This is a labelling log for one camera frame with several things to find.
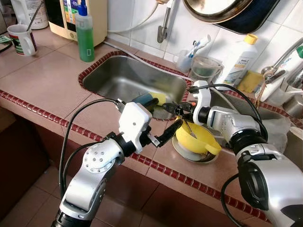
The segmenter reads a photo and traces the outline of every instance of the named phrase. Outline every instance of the metal spoon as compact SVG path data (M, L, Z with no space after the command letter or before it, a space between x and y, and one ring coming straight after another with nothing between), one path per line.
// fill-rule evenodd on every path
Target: metal spoon
M40 5L39 5L38 8L36 9L36 12L34 13L33 18L32 18L32 20L30 21L30 23L29 23L29 25L28 25L28 27L27 27L27 31L29 31L30 27L32 26L32 23L33 23L35 17L37 16L37 13L38 13L40 7L42 6L42 4L43 4L43 1L40 2Z
M190 131L190 135L191 135L192 137L194 137L194 138L197 139L197 136L196 136L196 135L194 134L194 132L191 130L191 128L189 127L189 124L188 124L187 121L185 121L185 124L188 126L188 129L189 129L189 131Z

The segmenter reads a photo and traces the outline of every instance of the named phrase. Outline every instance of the stainless steel sink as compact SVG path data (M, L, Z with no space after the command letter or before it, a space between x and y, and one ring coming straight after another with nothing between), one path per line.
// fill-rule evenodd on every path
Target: stainless steel sink
M247 104L247 102L243 99L239 99L230 95L225 95L227 99L237 108L237 110L241 114L250 114L254 116L253 112L251 111L250 106ZM216 93L212 92L212 100L211 100L211 106L222 106L226 108L230 108L227 103L219 97ZM261 115L261 118L263 120L267 119L279 119L284 116L280 115L279 113L270 111L265 108L260 108L259 113ZM218 132L214 130L210 130L214 135L219 135ZM302 171L303 171L303 142L301 139L299 139L297 136L293 135L291 132L288 132L287 134L287 146L284 151L284 155L288 157L292 162L294 162ZM223 139L218 140L218 142L224 147L226 144L226 141Z
M181 102L186 82L168 73L153 69L126 56L107 59L84 80L84 87L106 98L130 102L149 92L164 94L166 102ZM157 106L153 117L169 119L173 115Z

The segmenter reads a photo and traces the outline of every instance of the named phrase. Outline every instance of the white mug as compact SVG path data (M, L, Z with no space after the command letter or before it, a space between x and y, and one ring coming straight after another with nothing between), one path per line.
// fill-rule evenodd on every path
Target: white mug
M13 42L17 54L32 56L37 53L37 46L32 30L27 31L26 25L11 25L8 27L9 36Z
M176 63L176 67L181 72L188 72L191 67L191 61L193 58L187 57L187 54L189 53L188 50L182 50L178 55L175 55L173 57L173 61Z

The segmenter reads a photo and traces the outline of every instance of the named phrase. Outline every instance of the yellow bowl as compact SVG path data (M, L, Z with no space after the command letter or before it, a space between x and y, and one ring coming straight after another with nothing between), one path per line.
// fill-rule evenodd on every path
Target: yellow bowl
M206 128L190 122L188 125L196 138L190 135L190 130L183 121L182 126L176 131L180 145L197 154L206 154L208 151L213 155L219 154L221 146Z

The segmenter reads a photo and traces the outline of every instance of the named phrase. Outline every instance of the kitchen counter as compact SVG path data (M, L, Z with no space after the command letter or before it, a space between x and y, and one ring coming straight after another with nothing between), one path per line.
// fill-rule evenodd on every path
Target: kitchen counter
M68 120L75 110L100 98L83 89L78 82L78 75L94 62L82 62L77 43L53 34L49 28L33 33L38 47L36 56L18 56L13 48L0 54L0 105L64 136ZM113 40L109 42L176 70L172 62ZM98 45L95 62L114 51L117 50L105 44ZM93 105L77 116L69 139L85 144L101 140L111 131L118 133L119 115L111 103ZM151 132L161 135L170 124L153 119ZM229 151L221 151L216 161L202 165L182 158L171 142L161 148L148 145L140 155L133 154L131 158L126 158L123 165L220 212L223 212L219 201L221 186L237 173L235 156ZM262 212L243 203L238 181L233 182L226 192L230 196L229 209L238 220L249 225L270 226L262 221L267 220Z

